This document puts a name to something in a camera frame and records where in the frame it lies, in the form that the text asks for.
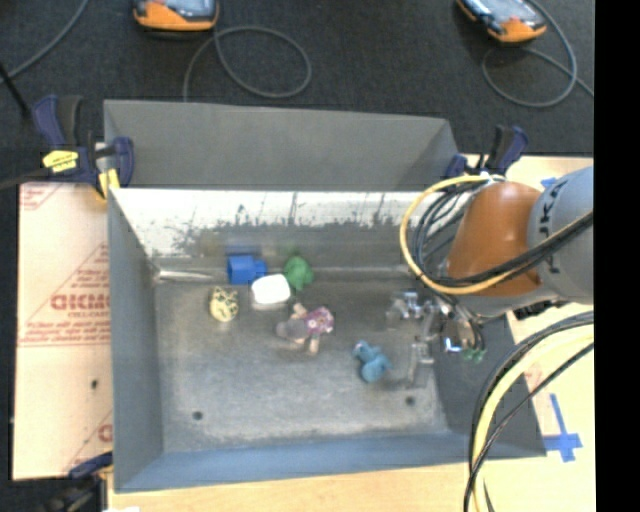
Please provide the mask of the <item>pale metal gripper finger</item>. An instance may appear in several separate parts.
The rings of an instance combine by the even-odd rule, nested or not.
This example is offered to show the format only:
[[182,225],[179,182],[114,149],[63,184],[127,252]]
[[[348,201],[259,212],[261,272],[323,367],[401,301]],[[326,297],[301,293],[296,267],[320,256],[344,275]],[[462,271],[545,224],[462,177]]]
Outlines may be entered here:
[[431,344],[416,342],[411,346],[407,384],[409,388],[424,388],[429,383],[434,367]]
[[404,320],[425,320],[431,314],[431,304],[422,295],[404,290],[391,295],[385,318],[388,326],[396,326]]

